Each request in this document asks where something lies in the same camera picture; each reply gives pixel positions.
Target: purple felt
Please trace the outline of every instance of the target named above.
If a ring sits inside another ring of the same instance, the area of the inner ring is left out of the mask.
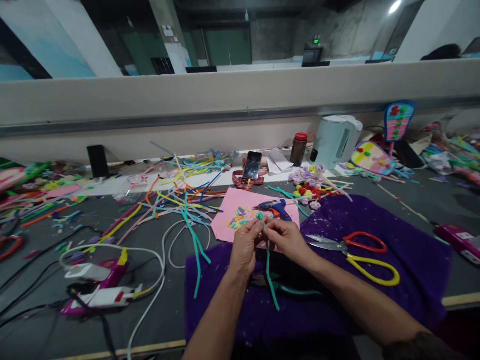
[[[389,211],[377,206],[368,198],[351,195],[353,203],[345,196],[332,196],[313,213],[301,226],[305,235],[320,235],[332,240],[356,231],[371,233],[382,239],[388,247],[385,254],[377,254],[353,246],[352,255],[378,259],[393,265],[400,273],[400,284],[384,287],[372,283],[349,264],[340,251],[312,249],[346,271],[358,276],[387,294],[402,308],[427,328],[435,328],[445,317],[442,298],[446,291],[451,269],[452,248],[409,223],[395,217]],[[357,241],[376,246],[366,237]],[[185,277],[185,332],[187,341],[192,337],[205,310],[207,309],[229,262],[232,244],[222,244],[206,251],[211,259],[210,266],[200,258],[202,279],[197,299],[194,299],[197,281],[195,257],[186,262]],[[264,250],[257,250],[255,272],[263,272],[266,259]],[[375,277],[390,280],[392,273],[376,265],[361,264]],[[324,297],[301,297],[277,293],[280,312],[277,312],[267,288],[249,286],[240,318],[238,320],[236,343],[251,346],[267,343],[278,338],[297,338],[313,333],[330,333],[348,336],[360,333],[355,322],[310,274],[289,261],[282,254],[272,254],[270,271],[281,276],[285,285],[299,290],[315,289]]]

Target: gray tabletop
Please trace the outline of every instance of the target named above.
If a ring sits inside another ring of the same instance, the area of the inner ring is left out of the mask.
[[[479,197],[469,190],[456,186],[461,180],[452,179],[451,184],[438,183],[429,180],[435,175],[429,170],[416,172],[415,180],[420,184],[398,184],[383,180],[381,185],[395,196],[401,198],[408,206],[423,214],[430,221],[440,224],[457,224],[464,227],[472,234],[480,233],[480,208]],[[409,222],[418,229],[431,234],[433,226],[411,213],[396,199],[373,184],[371,181],[350,177],[348,181],[355,183],[352,194],[363,195],[370,198],[377,205],[389,210],[395,216]],[[270,185],[293,192],[293,185],[288,182],[271,183]],[[220,186],[215,190],[224,190],[226,186]],[[271,196],[279,196],[279,193],[267,188],[267,184],[255,186],[254,192]],[[209,202],[209,205],[219,206],[221,199]],[[27,260],[22,257],[33,250],[45,249],[49,245],[58,242],[62,237],[70,234],[73,228],[79,224],[92,225],[101,231],[105,231],[121,216],[119,205],[111,196],[102,199],[91,198],[73,209],[62,212],[67,216],[76,211],[82,211],[83,215],[74,224],[65,226],[63,233],[52,228],[52,220],[46,219],[39,223],[24,228],[26,245],[15,256],[0,264],[0,285],[15,273]],[[175,222],[182,220],[181,215],[169,214],[159,220],[152,220],[140,226],[131,233],[123,245],[128,247],[148,248],[161,253],[162,237],[165,231]],[[300,214],[300,221],[305,217]],[[121,237],[130,225],[125,225],[118,234]],[[166,245],[173,241],[180,227],[168,237]],[[198,226],[195,230],[204,245],[207,243],[208,233],[204,226]],[[95,234],[84,229],[73,236],[73,244],[81,240],[89,240]],[[172,251],[172,260],[181,265],[185,258],[192,256],[194,252],[192,238],[184,231]],[[219,244],[212,235],[210,246]],[[120,253],[110,249],[99,249],[95,253],[95,262],[118,258]],[[52,262],[58,260],[59,253],[51,251],[37,260],[25,271],[14,283],[0,294],[0,309],[4,309],[13,299],[21,294],[40,274],[40,272]],[[146,253],[131,253],[129,257],[130,267],[133,270],[145,263],[152,256]],[[120,285],[130,284],[132,287],[143,283],[148,287],[158,278],[160,266],[156,260],[148,262],[134,273],[124,276]],[[64,279],[65,272],[59,265],[54,265],[42,278],[42,281],[21,303],[10,310],[2,320],[26,310],[28,308],[49,304],[58,300],[67,299],[66,286],[71,283]],[[150,310],[148,317],[140,327],[134,347],[153,345],[159,343],[174,342],[185,339],[185,301],[184,301],[184,270],[166,267],[166,280],[164,288]],[[480,270],[470,265],[459,255],[455,254],[452,263],[452,271],[447,297],[465,295],[480,292]],[[108,313],[106,318],[110,324],[111,334],[116,349],[125,349],[130,335],[138,320],[144,313],[151,301],[147,297],[135,301],[127,308],[118,313]],[[92,318],[80,323],[78,320],[58,315],[51,309],[33,312],[28,319],[20,318],[4,328],[0,329],[0,359],[57,359],[107,351],[102,323],[98,318]]]

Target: blue glue gun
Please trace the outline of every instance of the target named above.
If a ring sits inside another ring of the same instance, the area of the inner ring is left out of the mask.
[[[258,206],[255,206],[254,209],[258,209],[261,211],[273,211],[273,217],[278,218],[280,217],[283,221],[291,222],[292,218],[290,215],[285,211],[285,206],[287,203],[285,200],[274,200],[274,201],[267,201],[262,202]]]

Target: electric kettle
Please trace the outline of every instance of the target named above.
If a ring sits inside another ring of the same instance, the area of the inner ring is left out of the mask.
[[[360,121],[350,115],[325,116],[316,133],[310,164],[322,164],[325,169],[334,169],[337,163],[350,160],[363,127]]]

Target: smartphone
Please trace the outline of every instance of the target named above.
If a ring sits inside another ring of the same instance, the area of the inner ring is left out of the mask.
[[[260,174],[260,163],[262,154],[260,152],[249,151],[246,158],[245,169],[242,178],[257,180]]]
[[[107,156],[103,145],[87,146],[88,158],[90,159],[91,172],[94,178],[106,178],[110,175]]]

